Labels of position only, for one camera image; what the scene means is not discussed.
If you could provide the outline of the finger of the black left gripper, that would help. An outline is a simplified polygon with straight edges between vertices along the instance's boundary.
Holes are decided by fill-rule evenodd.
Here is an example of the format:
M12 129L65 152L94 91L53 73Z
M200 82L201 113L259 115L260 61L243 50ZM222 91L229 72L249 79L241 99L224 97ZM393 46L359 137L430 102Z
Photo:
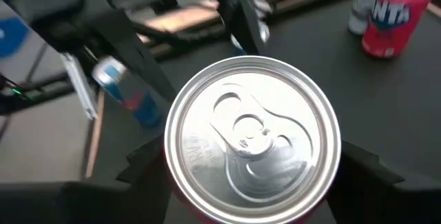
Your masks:
M218 12L226 30L236 38L245 53L266 54L254 0L219 0L219 3Z
M91 29L108 43L115 55L164 99L173 101L176 90L135 33L132 22L121 10L112 10L88 21Z

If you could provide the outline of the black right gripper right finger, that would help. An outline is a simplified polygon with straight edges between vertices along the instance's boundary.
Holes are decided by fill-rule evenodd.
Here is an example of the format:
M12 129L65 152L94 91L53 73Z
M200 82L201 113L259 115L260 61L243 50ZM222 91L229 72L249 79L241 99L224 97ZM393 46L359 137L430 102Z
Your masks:
M441 224L441 181L346 141L327 202L337 224Z

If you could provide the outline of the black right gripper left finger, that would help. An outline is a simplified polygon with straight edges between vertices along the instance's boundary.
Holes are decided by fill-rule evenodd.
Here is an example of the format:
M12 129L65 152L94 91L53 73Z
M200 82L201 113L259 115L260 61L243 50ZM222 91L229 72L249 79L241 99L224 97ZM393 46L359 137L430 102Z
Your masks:
M0 224L163 224L171 187L158 136L128 156L122 186L0 184Z

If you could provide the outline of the blue silver Red Bull can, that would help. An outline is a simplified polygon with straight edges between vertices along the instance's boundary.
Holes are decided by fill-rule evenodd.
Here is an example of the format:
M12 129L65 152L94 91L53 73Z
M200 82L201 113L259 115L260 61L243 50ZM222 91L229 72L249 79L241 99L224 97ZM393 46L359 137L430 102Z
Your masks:
M106 57L92 70L93 79L137 121L153 127L161 121L162 114L152 98L149 87L114 57Z

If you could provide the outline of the white slim energy drink can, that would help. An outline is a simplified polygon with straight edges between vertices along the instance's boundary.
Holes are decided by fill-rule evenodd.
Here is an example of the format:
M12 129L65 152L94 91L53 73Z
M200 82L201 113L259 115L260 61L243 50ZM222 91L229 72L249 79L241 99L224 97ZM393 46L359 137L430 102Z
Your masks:
M369 16L375 0L353 0L349 15L348 29L357 35L363 35L367 29Z

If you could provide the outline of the red Fanta strawberry can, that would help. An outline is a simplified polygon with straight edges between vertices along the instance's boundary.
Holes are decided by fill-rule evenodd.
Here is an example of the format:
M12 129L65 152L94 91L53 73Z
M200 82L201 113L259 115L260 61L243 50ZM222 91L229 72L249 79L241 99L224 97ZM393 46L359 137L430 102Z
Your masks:
M373 57L402 53L431 0L375 0L362 48Z
M303 224L340 163L334 109L305 73L262 56L215 62L177 94L164 154L202 224Z

